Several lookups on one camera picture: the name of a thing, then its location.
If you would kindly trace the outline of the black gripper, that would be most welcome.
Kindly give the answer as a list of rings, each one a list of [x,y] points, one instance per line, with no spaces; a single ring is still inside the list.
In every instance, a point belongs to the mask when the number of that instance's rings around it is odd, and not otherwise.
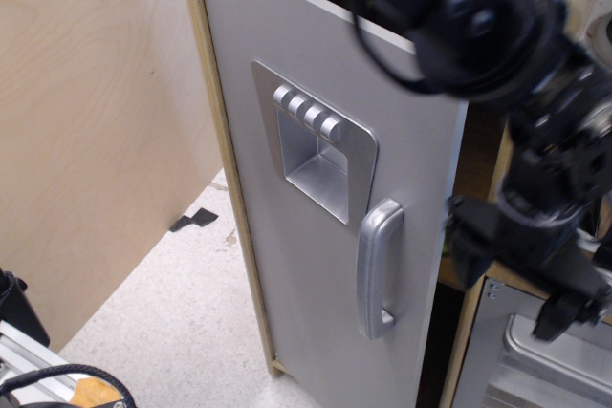
[[[597,324],[611,309],[611,284],[601,259],[579,246],[582,220],[602,194],[540,209],[512,190],[496,203],[454,195],[448,200],[448,249],[461,286],[468,290],[497,262],[549,295],[533,336],[552,342],[572,325]]]

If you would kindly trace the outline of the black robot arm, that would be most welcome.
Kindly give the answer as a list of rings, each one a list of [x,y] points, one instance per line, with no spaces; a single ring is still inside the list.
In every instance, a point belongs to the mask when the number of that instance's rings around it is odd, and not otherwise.
[[[495,203],[455,196],[448,242],[472,286],[499,262],[548,297],[534,335],[553,341],[611,306],[605,249],[579,248],[583,214],[611,190],[611,76],[565,31],[562,0],[381,0],[417,53],[423,95],[504,114],[514,145]],[[366,0],[351,0],[360,19]]]

